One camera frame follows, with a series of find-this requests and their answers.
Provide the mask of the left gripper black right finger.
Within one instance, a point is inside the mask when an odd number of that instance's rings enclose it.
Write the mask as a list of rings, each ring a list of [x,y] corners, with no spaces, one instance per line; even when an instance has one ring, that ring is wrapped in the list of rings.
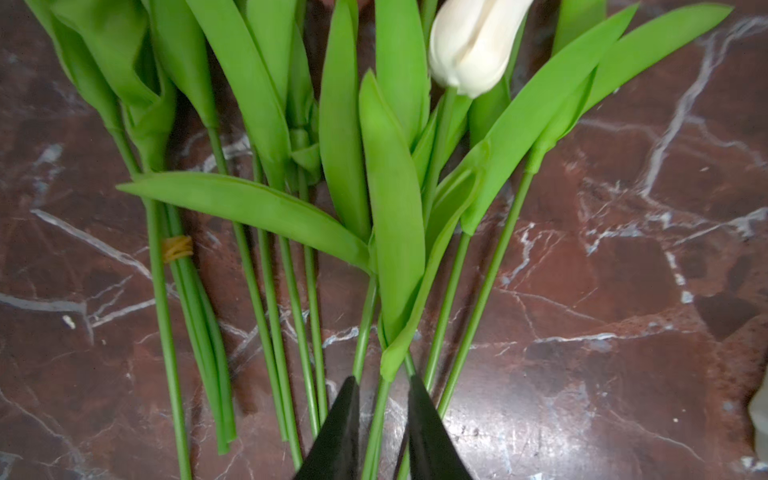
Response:
[[[416,374],[409,377],[407,437],[412,479],[471,479],[422,379]]]

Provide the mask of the white tulip flower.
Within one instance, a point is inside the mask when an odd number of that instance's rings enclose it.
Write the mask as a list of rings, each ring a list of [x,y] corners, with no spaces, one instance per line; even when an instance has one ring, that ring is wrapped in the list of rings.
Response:
[[[446,1],[437,12],[429,39],[429,66],[449,87],[433,146],[442,148],[450,132],[454,97],[476,99],[502,80],[517,33],[532,1]],[[380,365],[377,406],[363,463],[362,479],[378,474],[385,405],[395,375],[409,354],[437,270],[450,237],[460,223],[463,237],[471,238],[477,226],[511,176],[530,151],[515,202],[523,201],[543,158],[578,119],[620,86],[723,21],[733,7],[699,3],[673,10],[619,38],[638,5],[595,23],[562,48],[526,84],[501,113],[488,133],[440,184],[420,184],[407,148],[400,155],[404,167],[374,161],[366,150],[374,229],[369,250],[378,270],[377,280],[384,314],[384,350]],[[382,97],[372,72],[360,91],[360,115],[365,148],[384,142],[385,126],[394,117]],[[385,186],[385,176],[402,179],[400,197]],[[502,238],[489,267],[486,284],[492,288],[506,245],[522,203],[513,203]]]

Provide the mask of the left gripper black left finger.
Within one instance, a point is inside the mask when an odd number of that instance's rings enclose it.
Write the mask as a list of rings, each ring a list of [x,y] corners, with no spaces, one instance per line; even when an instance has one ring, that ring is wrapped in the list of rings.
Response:
[[[357,479],[360,391],[348,376],[294,479]]]

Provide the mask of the yellow tulip flower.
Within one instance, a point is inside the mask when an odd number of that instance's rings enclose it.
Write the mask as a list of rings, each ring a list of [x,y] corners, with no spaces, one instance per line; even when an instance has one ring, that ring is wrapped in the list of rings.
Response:
[[[322,172],[334,213],[284,188],[297,139],[287,109],[298,100],[292,45],[301,40],[289,1],[193,1],[189,5],[241,110],[267,180],[220,174],[151,173],[124,191],[264,229],[368,272],[381,302],[383,352],[377,404],[363,464],[377,476],[386,399],[404,363],[429,292],[421,187],[412,150],[425,132],[430,83],[419,9],[379,1],[376,67],[357,66],[358,5],[335,4],[317,116]],[[288,46],[280,47],[283,39]]]

